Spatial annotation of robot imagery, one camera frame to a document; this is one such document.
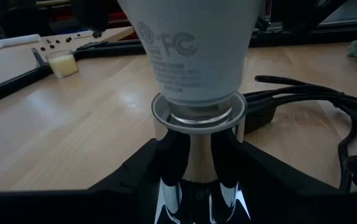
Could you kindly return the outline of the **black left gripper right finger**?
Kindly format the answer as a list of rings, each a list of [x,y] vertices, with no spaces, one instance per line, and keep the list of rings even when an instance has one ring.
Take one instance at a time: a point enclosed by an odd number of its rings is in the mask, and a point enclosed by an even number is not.
[[[321,182],[247,142],[231,130],[211,136],[218,177],[240,183],[251,223],[357,223],[357,193]]]

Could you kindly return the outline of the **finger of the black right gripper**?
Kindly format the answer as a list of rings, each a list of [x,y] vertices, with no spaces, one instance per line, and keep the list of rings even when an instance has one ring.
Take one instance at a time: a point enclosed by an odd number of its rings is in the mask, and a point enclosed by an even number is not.
[[[95,32],[108,29],[109,14],[117,8],[117,0],[72,0],[73,16],[84,28]]]

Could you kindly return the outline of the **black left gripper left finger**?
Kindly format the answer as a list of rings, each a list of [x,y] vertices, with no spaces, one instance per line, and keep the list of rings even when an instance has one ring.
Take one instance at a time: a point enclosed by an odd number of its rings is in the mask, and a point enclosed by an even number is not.
[[[0,223],[153,223],[160,178],[178,180],[188,135],[151,139],[88,189],[0,192]]]

